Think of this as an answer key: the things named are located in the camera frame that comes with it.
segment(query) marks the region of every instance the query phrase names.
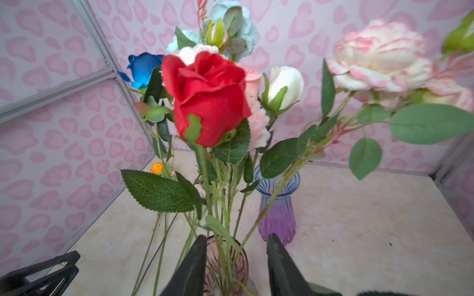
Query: green rose bud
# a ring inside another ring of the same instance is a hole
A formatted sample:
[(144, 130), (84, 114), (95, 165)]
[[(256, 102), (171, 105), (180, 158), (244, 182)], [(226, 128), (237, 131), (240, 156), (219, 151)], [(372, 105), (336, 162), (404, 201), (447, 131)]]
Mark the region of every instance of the green rose bud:
[(451, 55), (456, 51), (460, 54), (474, 51), (474, 10), (461, 21), (456, 30), (446, 36), (441, 52)]
[(209, 21), (206, 32), (206, 43), (208, 45), (217, 46), (220, 51), (223, 51), (228, 40), (229, 36), (222, 19), (219, 19), (215, 24)]

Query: artificial flower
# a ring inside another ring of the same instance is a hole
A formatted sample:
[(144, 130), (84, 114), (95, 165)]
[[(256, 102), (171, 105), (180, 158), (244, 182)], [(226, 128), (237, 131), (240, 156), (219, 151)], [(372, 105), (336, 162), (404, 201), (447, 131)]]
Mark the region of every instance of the artificial flower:
[(289, 107), (303, 92), (303, 76), (300, 71), (293, 67), (273, 67), (270, 72), (270, 78), (268, 103), (276, 97), (276, 94), (283, 87), (288, 87), (288, 90), (283, 97), (282, 104), (280, 105), (280, 110)]
[(163, 164), (157, 162), (151, 165), (151, 172), (156, 175), (161, 175), (161, 170), (163, 169)]
[(203, 51), (210, 52), (211, 54), (219, 53), (219, 49), (216, 46), (202, 45), (199, 43), (196, 44), (194, 47), (183, 47), (179, 51), (172, 52), (172, 54), (178, 56), (186, 66), (189, 66), (194, 63), (196, 55)]
[(262, 108), (262, 105), (258, 101), (258, 90), (262, 83), (262, 75), (258, 73), (256, 67), (250, 68), (242, 64), (239, 64), (238, 66), (244, 69), (246, 73), (245, 96), (247, 97), (250, 112), (252, 112), (252, 115), (247, 118), (250, 127), (250, 145), (248, 150), (252, 151), (255, 148), (265, 147), (270, 139), (270, 132), (266, 129), (266, 126), (270, 122), (270, 118), (267, 116), (265, 109)]
[(328, 61), (337, 87), (346, 90), (375, 90), (355, 98), (397, 106), (408, 90), (419, 88), (430, 77), (432, 63), (422, 58), (425, 39), (405, 24), (373, 20), (359, 32), (349, 32), (336, 43), (336, 60)]
[(150, 82), (153, 69), (161, 66), (163, 57), (164, 55), (162, 54), (154, 55), (149, 53), (142, 53), (139, 56), (133, 54), (129, 55), (128, 61), (130, 62), (130, 65), (127, 66), (127, 69), (132, 71), (132, 76), (135, 82), (132, 82), (125, 73), (118, 72), (123, 80), (132, 83), (133, 88), (144, 89)]
[[(204, 40), (201, 38), (201, 33), (192, 31), (192, 30), (183, 30), (182, 33), (188, 37), (189, 40), (199, 44), (199, 43), (204, 43)], [(173, 51), (178, 50), (178, 38), (176, 36), (173, 36), (173, 41), (168, 44), (166, 48), (166, 53), (170, 54)]]
[(201, 135), (196, 143), (216, 145), (223, 134), (251, 115), (245, 98), (245, 71), (219, 54), (203, 51), (193, 64), (167, 55), (162, 65), (163, 80), (174, 98), (176, 129), (185, 139), (188, 115), (201, 117)]
[(250, 127), (250, 145), (248, 146), (248, 150), (252, 151), (258, 147), (265, 147), (270, 139), (270, 132), (266, 129), (270, 118), (256, 98), (247, 96), (247, 103), (252, 113), (252, 115), (247, 118)]
[(229, 35), (222, 19), (219, 19), (216, 24), (210, 21), (206, 33), (206, 43), (208, 45), (215, 45), (219, 50), (222, 50), (226, 46), (227, 41), (229, 41)]
[(468, 112), (473, 110), (471, 90), (460, 86), (453, 79), (430, 79), (425, 87), (429, 91), (423, 95), (422, 101), (426, 103), (452, 105)]
[(258, 68), (250, 68), (246, 65), (238, 64), (245, 71), (245, 95), (257, 99), (260, 85), (262, 84), (262, 75), (258, 73)]
[(242, 7), (242, 24), (240, 25), (236, 36), (243, 38), (247, 42), (245, 48), (236, 54), (236, 61), (238, 61), (241, 58), (250, 55), (254, 50), (255, 44), (257, 44), (257, 27), (255, 26), (254, 22), (252, 21), (252, 18), (250, 17), (250, 11), (247, 7), (242, 6), (240, 2), (230, 0), (218, 0), (212, 6), (212, 10), (210, 12), (210, 19), (213, 23), (217, 23), (219, 19), (224, 19), (227, 10), (234, 6)]

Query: orange flower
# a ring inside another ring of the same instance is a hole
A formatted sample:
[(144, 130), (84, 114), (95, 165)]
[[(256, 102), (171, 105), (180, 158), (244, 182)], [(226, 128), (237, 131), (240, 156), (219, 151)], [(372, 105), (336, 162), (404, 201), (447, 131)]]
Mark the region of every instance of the orange flower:
[(154, 163), (151, 166), (151, 172), (153, 174), (161, 175), (161, 170), (163, 169), (163, 164), (161, 162)]

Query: red rose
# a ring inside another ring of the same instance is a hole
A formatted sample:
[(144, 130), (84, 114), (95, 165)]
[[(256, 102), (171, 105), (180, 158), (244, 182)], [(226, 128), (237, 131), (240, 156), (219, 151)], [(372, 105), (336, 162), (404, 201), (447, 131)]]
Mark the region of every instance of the red rose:
[(222, 135), (251, 115), (245, 98), (245, 71), (219, 54), (200, 52), (186, 66), (175, 55), (167, 55), (161, 66), (163, 82), (174, 98), (174, 121), (181, 137), (189, 127), (190, 113), (202, 118), (204, 147), (217, 144)]

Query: flower bud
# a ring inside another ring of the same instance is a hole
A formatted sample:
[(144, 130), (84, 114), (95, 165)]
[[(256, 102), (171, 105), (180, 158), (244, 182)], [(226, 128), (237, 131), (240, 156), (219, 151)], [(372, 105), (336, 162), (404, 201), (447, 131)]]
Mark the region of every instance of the flower bud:
[(206, 32), (206, 43), (208, 45), (217, 46), (219, 50), (222, 51), (226, 47), (228, 40), (229, 36), (222, 19), (219, 19), (215, 24), (209, 21)]
[(265, 108), (280, 115), (288, 110), (303, 92), (304, 82), (300, 71), (292, 67), (273, 67), (268, 86)]
[(441, 49), (443, 54), (451, 55), (456, 51), (459, 51), (460, 54), (468, 54), (474, 51), (474, 10), (444, 40)]

